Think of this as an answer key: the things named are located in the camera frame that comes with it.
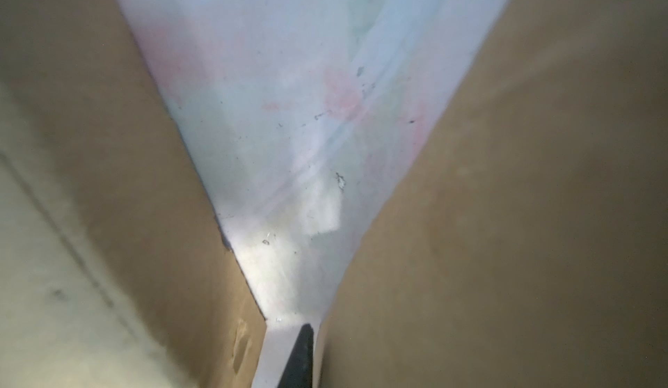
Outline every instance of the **pink paint smudge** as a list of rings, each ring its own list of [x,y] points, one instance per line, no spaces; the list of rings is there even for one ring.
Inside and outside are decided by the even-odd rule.
[[[231,33],[219,18],[171,16],[135,25],[133,32],[156,84],[170,98],[184,89],[261,75],[267,66],[257,41],[249,39],[255,33]]]
[[[327,68],[323,81],[325,110],[328,116],[340,121],[351,121],[362,111],[362,92],[346,71]]]
[[[280,106],[278,103],[268,102],[262,106],[262,109],[271,113],[280,110]]]

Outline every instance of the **black object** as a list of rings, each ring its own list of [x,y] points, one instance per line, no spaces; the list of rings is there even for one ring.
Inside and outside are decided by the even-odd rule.
[[[313,387],[313,327],[305,324],[297,334],[295,346],[277,388]]]

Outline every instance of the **white painted surface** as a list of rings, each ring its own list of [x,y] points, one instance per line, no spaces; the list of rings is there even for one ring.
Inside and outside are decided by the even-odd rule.
[[[324,317],[505,1],[118,0],[269,332]]]

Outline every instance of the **paint chip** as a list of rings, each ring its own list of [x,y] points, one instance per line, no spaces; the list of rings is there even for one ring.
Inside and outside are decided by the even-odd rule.
[[[343,189],[345,188],[345,178],[342,175],[339,175],[339,173],[336,173],[336,182],[339,185],[339,190],[343,192]]]

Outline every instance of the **cardboard panel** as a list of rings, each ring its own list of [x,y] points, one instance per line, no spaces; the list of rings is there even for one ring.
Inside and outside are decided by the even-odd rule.
[[[158,339],[202,386],[248,386],[264,319],[114,0],[0,0],[0,81]]]
[[[511,0],[363,238],[323,387],[668,383],[668,0]]]

